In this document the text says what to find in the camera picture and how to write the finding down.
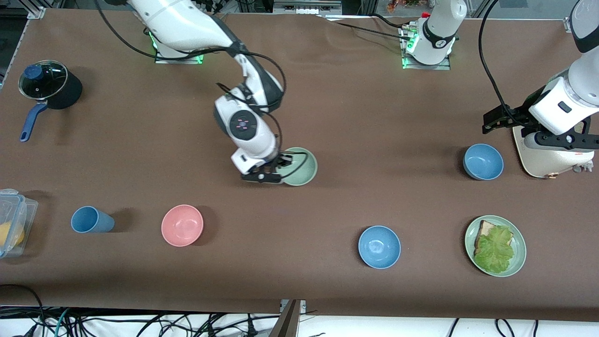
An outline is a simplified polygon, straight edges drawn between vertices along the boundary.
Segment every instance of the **plastic food container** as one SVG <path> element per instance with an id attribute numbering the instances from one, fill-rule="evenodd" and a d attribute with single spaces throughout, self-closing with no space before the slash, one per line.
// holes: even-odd
<path id="1" fill-rule="evenodd" d="M 14 189 L 0 190 L 0 258 L 23 254 L 37 206 Z"/>

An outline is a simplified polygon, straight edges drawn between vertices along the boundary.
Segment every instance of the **bread slice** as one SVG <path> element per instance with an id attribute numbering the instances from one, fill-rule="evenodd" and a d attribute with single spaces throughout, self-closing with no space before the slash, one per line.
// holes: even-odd
<path id="1" fill-rule="evenodd" d="M 476 241 L 474 243 L 474 246 L 476 247 L 476 249 L 474 250 L 474 255 L 479 253 L 479 238 L 481 235 L 489 235 L 489 232 L 495 228 L 495 225 L 493 225 L 492 223 L 490 223 L 487 220 L 481 220 L 480 221 L 480 229 L 479 229 L 479 234 L 477 234 L 476 236 Z M 514 238 L 514 234 L 512 233 L 512 237 L 510 238 L 510 240 L 507 242 L 507 244 L 511 244 L 512 243 L 512 239 Z"/>

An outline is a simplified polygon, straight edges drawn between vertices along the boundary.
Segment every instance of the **teal cable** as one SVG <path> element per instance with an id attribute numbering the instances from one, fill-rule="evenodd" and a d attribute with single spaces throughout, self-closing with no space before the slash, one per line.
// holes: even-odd
<path id="1" fill-rule="evenodd" d="M 65 309 L 60 315 L 60 318 L 58 318 L 58 322 L 56 322 L 56 330 L 54 331 L 54 337 L 58 337 L 58 330 L 60 330 L 60 324 L 62 323 L 62 320 L 65 318 L 67 311 L 69 311 L 69 308 Z"/>

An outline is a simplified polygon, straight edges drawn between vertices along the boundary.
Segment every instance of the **brown table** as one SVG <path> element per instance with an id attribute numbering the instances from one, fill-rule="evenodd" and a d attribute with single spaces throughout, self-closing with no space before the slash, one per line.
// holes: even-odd
<path id="1" fill-rule="evenodd" d="M 108 18 L 151 51 L 131 13 Z M 599 317 L 597 173 L 533 179 L 509 130 L 482 135 L 482 115 L 498 101 L 478 59 L 479 21 L 462 25 L 451 71 L 403 70 L 392 39 L 316 16 L 225 21 L 285 69 L 289 89 L 276 116 L 286 147 L 317 156 L 314 181 L 291 188 L 239 179 L 235 146 L 212 117 L 222 95 L 214 83 L 241 81 L 225 53 L 203 65 L 155 65 L 95 11 L 49 10 L 29 25 L 0 94 L 2 186 L 40 203 L 25 255 L 0 261 L 0 282 L 29 285 L 56 306 L 276 312 L 280 299 L 302 298 L 319 314 Z M 579 56 L 559 21 L 491 21 L 485 41 L 514 106 Z M 17 79 L 41 59 L 70 67 L 84 93 L 67 110 L 41 114 L 20 143 L 33 103 Z M 480 142 L 504 156 L 497 180 L 462 171 L 464 149 Z M 198 206 L 205 232 L 174 248 L 160 223 L 182 203 Z M 73 232 L 69 219 L 86 204 L 111 213 L 115 231 Z M 484 214 L 507 217 L 524 235 L 528 258 L 515 276 L 486 276 L 465 255 L 465 228 Z M 376 224 L 401 239 L 388 270 L 367 267 L 356 250 Z M 3 291 L 0 302 L 33 304 L 17 291 Z"/>

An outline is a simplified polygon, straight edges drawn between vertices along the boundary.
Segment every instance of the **blue bowl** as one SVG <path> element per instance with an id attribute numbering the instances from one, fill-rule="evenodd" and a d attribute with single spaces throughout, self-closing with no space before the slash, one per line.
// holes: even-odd
<path id="1" fill-rule="evenodd" d="M 372 226 L 360 235 L 358 251 L 367 265 L 386 269 L 400 258 L 401 244 L 392 230 L 385 226 Z"/>
<path id="2" fill-rule="evenodd" d="M 475 144 L 464 155 L 464 169 L 477 180 L 493 180 L 503 172 L 503 158 L 491 145 Z"/>

